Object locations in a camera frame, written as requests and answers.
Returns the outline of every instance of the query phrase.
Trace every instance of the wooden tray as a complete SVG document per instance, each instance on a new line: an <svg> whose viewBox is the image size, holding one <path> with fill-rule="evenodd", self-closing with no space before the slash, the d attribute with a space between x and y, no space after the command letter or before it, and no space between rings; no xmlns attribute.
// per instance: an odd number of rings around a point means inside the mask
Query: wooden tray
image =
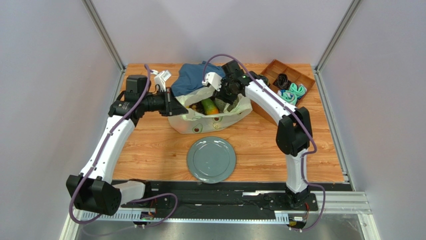
<svg viewBox="0 0 426 240"><path fill-rule="evenodd" d="M289 67L288 65L285 65L284 63L274 59L261 73L263 76L267 77L269 80L270 86L269 88L274 92L277 93L278 90L280 90L278 87L274 85L274 82L278 78L279 74L286 74L288 77L288 80L290 80L292 83L295 83L297 85L303 84L306 88L305 95L302 96L301 99L299 99L296 103L296 106L299 106L301 102L303 102L303 99L308 94L308 92L311 90L312 86L315 84L315 80L306 76L305 74ZM263 110L257 103L254 101L251 101L251 106L253 108L253 111L260 116L262 116L264 119L268 120L272 124L276 125L275 121L272 119L269 114Z"/></svg>

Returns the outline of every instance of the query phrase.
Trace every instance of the blue cloth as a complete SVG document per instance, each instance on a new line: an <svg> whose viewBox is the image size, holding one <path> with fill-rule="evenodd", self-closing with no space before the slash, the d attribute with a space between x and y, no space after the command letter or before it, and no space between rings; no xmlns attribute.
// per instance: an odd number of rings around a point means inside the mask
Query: blue cloth
<svg viewBox="0 0 426 240"><path fill-rule="evenodd" d="M175 97L187 95L193 91L200 89L203 86L203 69L206 65L206 61L202 61L200 64L189 64L185 63L179 70L179 77L171 85L171 91ZM208 64L205 73L215 72L222 78L225 77L225 73L220 66Z"/></svg>

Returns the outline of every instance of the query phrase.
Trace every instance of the white wall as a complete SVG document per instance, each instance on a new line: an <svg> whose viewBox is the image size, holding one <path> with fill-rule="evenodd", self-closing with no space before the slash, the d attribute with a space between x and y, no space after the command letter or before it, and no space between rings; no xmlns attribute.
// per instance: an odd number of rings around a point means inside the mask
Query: white wall
<svg viewBox="0 0 426 240"><path fill-rule="evenodd" d="M425 239L426 4L364 0L322 72L382 239Z"/></svg>
<svg viewBox="0 0 426 240"><path fill-rule="evenodd" d="M0 239L58 239L119 71L83 3L0 2Z"/></svg>
<svg viewBox="0 0 426 240"><path fill-rule="evenodd" d="M200 62L226 53L243 63L315 65L351 0L93 2L125 64Z"/></svg>

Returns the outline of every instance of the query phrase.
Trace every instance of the wooden tabletop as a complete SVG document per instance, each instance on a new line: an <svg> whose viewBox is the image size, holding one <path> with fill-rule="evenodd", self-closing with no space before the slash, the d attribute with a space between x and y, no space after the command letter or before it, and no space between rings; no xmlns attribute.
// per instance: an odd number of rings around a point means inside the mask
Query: wooden tabletop
<svg viewBox="0 0 426 240"><path fill-rule="evenodd" d="M261 73L268 64L245 64L249 71ZM314 78L309 64L288 64ZM179 76L182 64L149 64L154 70L169 70L169 87ZM129 75L147 75L143 64L129 64L122 90ZM306 95L301 106L309 110L313 139L318 152L307 158L307 178L312 182L343 182L342 170L333 145L329 125L317 85ZM277 126L255 112L234 125L216 132L180 134L158 112L146 112L128 138L115 166L114 179L196 181L187 167L187 152L198 139L216 136L235 149L236 167L226 181L284 182L286 159L275 143Z"/></svg>

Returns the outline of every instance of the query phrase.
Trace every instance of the white bracket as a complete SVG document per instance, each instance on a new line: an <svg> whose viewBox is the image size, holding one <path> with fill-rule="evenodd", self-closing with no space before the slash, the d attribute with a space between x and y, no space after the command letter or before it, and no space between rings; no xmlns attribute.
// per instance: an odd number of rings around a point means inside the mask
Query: white bracket
<svg viewBox="0 0 426 240"><path fill-rule="evenodd" d="M172 74L170 73L169 70L164 70L159 72L155 77L154 77L154 81L155 81L155 85L159 86L161 91L165 91L166 90L166 81L172 76Z"/></svg>
<svg viewBox="0 0 426 240"><path fill-rule="evenodd" d="M202 85L203 86L207 86L207 85L211 85L213 86L213 88L216 91L220 91L221 87L222 87L222 77L217 74L216 72L209 72L204 76L204 79L202 80Z"/></svg>

